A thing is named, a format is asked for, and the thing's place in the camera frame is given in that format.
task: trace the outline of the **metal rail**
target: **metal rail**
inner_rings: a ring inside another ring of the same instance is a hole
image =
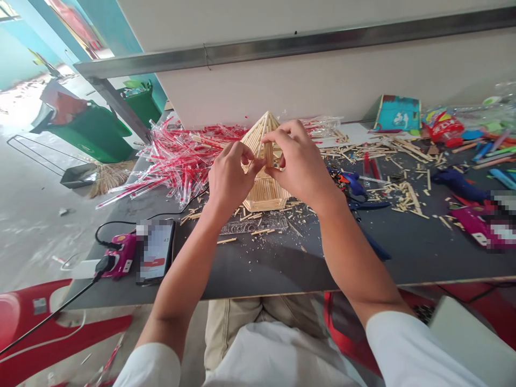
[[[148,129],[116,93],[108,78],[376,46],[515,26],[516,6],[510,6],[460,15],[137,54],[81,62],[75,68],[114,107],[131,129],[144,142],[149,143]]]

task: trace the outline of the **black wire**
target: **black wire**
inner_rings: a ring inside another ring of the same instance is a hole
[[[23,336],[20,336],[18,339],[16,339],[15,341],[13,341],[12,343],[10,343],[7,347],[5,347],[4,349],[2,349],[2,351],[0,352],[0,357],[6,353],[9,349],[11,349],[12,347],[14,347],[16,344],[18,344],[20,341],[22,341],[24,338],[26,338],[27,336],[29,336],[31,333],[33,333],[36,329],[40,328],[41,326],[43,326],[46,322],[48,322],[49,320],[51,320],[56,314],[58,314],[59,312],[61,312],[64,308],[66,308],[68,305],[70,305],[73,301],[75,301],[82,293],[84,293],[85,291],[87,291],[90,287],[92,287],[99,279],[100,277],[102,276],[103,272],[99,272],[97,273],[97,275],[95,276],[95,278],[84,288],[82,289],[79,293],[77,293],[76,295],[74,295],[70,300],[66,301],[63,305],[61,305],[61,307],[59,307],[59,309],[57,309],[55,312],[53,312],[50,316],[48,316],[45,320],[43,320],[42,322],[40,322],[39,324],[37,324],[34,328],[32,328],[30,331],[28,331],[27,333],[25,333]]]
[[[450,291],[448,291],[447,289],[443,288],[442,286],[440,285],[437,285],[437,287],[441,290],[443,290],[444,292],[446,292],[447,294],[449,294],[451,297],[455,298],[457,301],[459,301],[460,303],[462,304],[472,304],[474,303],[475,301],[478,301],[480,300],[481,298],[487,296],[489,293],[491,293],[493,290],[495,290],[496,288],[513,288],[516,286],[516,283],[515,282],[502,282],[502,283],[499,283],[499,284],[488,284],[486,283],[486,285],[490,285],[491,288],[487,289],[487,290],[484,290],[483,292],[477,294],[476,296],[472,297],[470,300],[468,301],[464,301],[460,298],[458,298],[456,295],[454,295],[453,293],[451,293]]]
[[[185,206],[185,208],[183,209],[183,211],[180,211],[180,212],[162,212],[162,213],[159,213],[159,214],[156,214],[156,215],[152,215],[150,218],[147,218],[147,220],[151,220],[155,217],[158,217],[158,216],[161,216],[161,215],[180,215],[182,214],[187,208],[188,206],[190,205],[191,202],[193,202],[195,199],[197,199],[200,195],[202,195],[203,193],[205,193],[206,191],[208,190],[208,188],[206,188],[204,191],[200,192],[199,194],[197,194],[196,196],[192,197],[190,199],[190,201],[188,202],[188,204]],[[106,222],[106,223],[103,223],[101,224],[97,231],[95,232],[95,240],[97,241],[97,243],[99,245],[102,245],[102,246],[107,246],[109,245],[111,242],[104,242],[104,241],[101,241],[98,237],[98,232],[101,230],[102,227],[104,227],[105,225],[108,225],[108,224],[111,224],[111,223],[122,223],[122,224],[136,224],[136,222],[129,222],[129,221],[123,221],[123,220],[113,220],[113,221],[109,221],[109,222]]]

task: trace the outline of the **white sleeve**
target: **white sleeve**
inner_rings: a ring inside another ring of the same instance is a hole
[[[155,342],[133,351],[113,387],[178,387],[180,379],[181,363],[176,353]]]
[[[486,387],[414,316],[380,312],[369,319],[365,333],[387,387]]]

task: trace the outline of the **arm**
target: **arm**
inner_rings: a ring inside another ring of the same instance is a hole
[[[356,224],[346,197],[333,183],[301,122],[283,124],[262,141],[273,141],[283,151],[279,166],[285,169],[267,168],[266,172],[317,213],[328,268],[362,325],[381,311],[412,314]]]
[[[250,160],[245,174],[240,162]],[[209,173],[210,199],[165,275],[136,347],[160,342],[182,359],[188,325],[206,288],[220,229],[247,197],[264,164],[241,142],[230,144],[217,157]]]

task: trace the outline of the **broom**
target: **broom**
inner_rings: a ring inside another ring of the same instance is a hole
[[[134,168],[136,160],[116,164],[97,164],[97,178],[90,190],[90,198],[106,194],[111,188],[124,184]]]

